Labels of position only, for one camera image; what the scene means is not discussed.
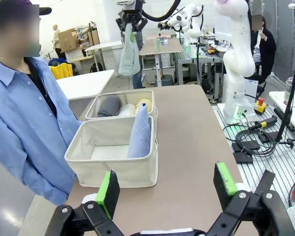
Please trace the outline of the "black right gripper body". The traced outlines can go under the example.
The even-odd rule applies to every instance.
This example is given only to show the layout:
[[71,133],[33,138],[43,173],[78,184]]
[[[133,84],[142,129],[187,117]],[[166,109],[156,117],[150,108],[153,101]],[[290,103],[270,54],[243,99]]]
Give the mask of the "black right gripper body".
[[143,0],[127,0],[123,4],[123,11],[127,14],[141,15],[143,10]]

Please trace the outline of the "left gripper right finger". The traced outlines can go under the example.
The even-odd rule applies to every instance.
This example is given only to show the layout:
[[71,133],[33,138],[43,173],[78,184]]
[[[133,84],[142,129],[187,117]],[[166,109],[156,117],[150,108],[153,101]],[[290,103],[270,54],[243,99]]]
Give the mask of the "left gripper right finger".
[[214,167],[213,183],[223,212],[207,236],[233,236],[242,221],[252,222],[260,236],[294,236],[295,230],[276,191],[275,174],[265,170],[255,192],[240,190],[223,162]]

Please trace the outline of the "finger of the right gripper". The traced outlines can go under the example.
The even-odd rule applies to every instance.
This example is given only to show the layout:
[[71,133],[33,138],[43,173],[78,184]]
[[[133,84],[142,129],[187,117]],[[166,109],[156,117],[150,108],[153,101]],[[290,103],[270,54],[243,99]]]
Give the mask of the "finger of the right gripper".
[[135,19],[133,18],[131,21],[131,26],[132,26],[132,33],[130,36],[130,40],[134,41],[135,39],[135,35],[138,32],[141,32],[142,29],[146,26],[146,24],[148,23],[148,20],[146,18],[140,18],[140,19]]
[[128,24],[128,17],[122,16],[116,19],[116,23],[120,29],[120,31],[125,31],[126,25]]

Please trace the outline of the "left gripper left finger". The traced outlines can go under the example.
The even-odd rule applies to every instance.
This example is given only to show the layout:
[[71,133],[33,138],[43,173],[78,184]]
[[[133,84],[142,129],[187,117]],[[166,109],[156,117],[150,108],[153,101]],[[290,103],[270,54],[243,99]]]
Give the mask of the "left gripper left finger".
[[50,236],[83,236],[94,231],[98,236],[122,236],[113,222],[120,187],[117,174],[110,170],[105,174],[95,200],[87,201],[73,209],[69,205],[58,206],[49,223]]

